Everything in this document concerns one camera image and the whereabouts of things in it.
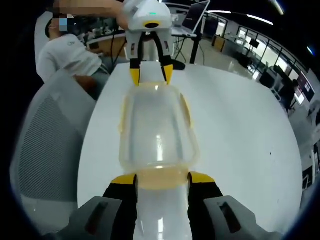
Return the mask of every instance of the plastic container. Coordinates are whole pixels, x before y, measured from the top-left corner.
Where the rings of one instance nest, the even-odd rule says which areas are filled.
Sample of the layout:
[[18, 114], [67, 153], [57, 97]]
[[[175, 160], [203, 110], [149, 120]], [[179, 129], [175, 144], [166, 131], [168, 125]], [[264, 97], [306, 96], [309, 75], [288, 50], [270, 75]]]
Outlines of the plastic container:
[[139, 173], [144, 182], [154, 176], [157, 183], [166, 174], [186, 179], [199, 157], [187, 102], [164, 82], [141, 83], [129, 91], [120, 132], [121, 166], [127, 173]]

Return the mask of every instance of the white table surface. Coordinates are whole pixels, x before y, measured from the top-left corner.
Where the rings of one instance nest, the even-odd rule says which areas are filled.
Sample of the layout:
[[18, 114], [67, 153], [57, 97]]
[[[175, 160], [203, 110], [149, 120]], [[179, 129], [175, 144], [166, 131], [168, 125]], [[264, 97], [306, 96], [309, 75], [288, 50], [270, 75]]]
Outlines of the white table surface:
[[[158, 62], [143, 62], [141, 81], [163, 79]], [[213, 177], [255, 213], [265, 230], [285, 232], [302, 196], [299, 148], [287, 115], [271, 91], [239, 75], [206, 66], [175, 70], [171, 84], [189, 103], [200, 160], [192, 169]], [[119, 64], [103, 89], [84, 139], [78, 207], [102, 196], [124, 172], [119, 163], [122, 105], [133, 86], [129, 64]]]

